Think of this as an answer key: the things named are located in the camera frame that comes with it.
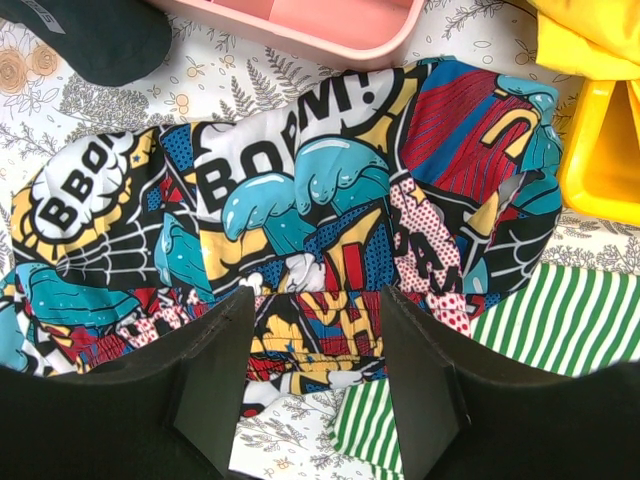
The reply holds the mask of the colourful comic print shorts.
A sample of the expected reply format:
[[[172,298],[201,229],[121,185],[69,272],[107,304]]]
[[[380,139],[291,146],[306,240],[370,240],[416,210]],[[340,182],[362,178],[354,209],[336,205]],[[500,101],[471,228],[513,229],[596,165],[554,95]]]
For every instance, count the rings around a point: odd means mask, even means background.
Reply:
[[[13,199],[1,363],[86,373],[248,287],[242,412],[385,377],[386,286],[469,335],[561,212],[557,91],[451,58],[236,123],[80,138]]]

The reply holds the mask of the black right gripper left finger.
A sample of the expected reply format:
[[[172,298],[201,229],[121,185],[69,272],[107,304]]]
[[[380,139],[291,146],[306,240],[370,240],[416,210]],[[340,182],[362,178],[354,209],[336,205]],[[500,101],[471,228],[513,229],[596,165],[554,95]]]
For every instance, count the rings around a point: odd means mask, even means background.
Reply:
[[[5,479],[232,479],[254,326],[237,289],[201,318],[83,375],[1,372]]]

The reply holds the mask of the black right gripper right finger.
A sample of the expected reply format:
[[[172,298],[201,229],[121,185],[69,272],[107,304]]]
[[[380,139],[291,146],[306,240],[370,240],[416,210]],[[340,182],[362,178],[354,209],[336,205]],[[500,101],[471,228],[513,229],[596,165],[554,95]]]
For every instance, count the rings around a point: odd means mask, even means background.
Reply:
[[[533,368],[381,293],[384,355],[408,479],[635,479],[639,366],[578,378]]]

